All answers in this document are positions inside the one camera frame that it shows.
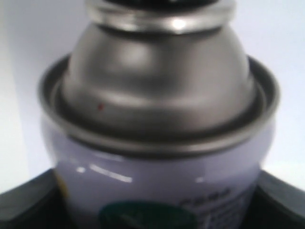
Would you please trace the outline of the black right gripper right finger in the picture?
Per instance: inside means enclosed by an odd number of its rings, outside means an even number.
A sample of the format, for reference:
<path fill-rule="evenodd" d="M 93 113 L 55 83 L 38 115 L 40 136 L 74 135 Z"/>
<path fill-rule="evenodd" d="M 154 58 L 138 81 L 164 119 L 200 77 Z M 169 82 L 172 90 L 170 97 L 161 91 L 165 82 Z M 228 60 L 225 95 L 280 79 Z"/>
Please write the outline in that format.
<path fill-rule="evenodd" d="M 305 192 L 262 172 L 247 212 L 249 229 L 303 229 Z"/>

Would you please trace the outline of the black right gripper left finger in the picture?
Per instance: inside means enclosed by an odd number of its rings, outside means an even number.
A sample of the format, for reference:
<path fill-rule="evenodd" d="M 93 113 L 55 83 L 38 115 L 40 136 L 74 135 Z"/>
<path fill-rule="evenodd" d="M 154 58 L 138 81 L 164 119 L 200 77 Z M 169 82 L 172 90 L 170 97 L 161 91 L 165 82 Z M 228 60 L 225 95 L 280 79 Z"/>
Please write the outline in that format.
<path fill-rule="evenodd" d="M 0 195 L 2 229 L 72 229 L 52 170 Z"/>

